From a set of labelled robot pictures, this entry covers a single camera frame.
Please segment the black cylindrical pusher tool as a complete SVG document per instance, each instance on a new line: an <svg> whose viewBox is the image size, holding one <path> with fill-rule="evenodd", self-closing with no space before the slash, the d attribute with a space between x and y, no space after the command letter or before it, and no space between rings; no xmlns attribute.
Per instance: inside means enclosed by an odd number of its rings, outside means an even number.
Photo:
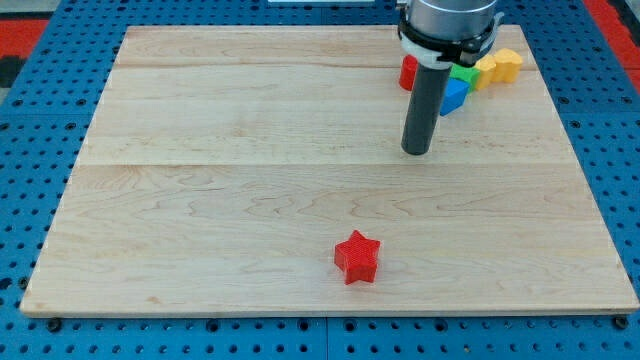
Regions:
<svg viewBox="0 0 640 360"><path fill-rule="evenodd" d="M401 141L406 153L423 155L428 152L450 72L451 67L433 69L418 65Z"/></svg>

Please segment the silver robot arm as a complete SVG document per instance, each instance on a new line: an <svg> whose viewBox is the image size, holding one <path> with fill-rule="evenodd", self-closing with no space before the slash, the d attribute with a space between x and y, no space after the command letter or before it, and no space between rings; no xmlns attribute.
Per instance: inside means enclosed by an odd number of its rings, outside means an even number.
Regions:
<svg viewBox="0 0 640 360"><path fill-rule="evenodd" d="M494 44L503 14L496 0L409 0L398 36L417 60L401 147L428 152L453 65L472 67Z"/></svg>

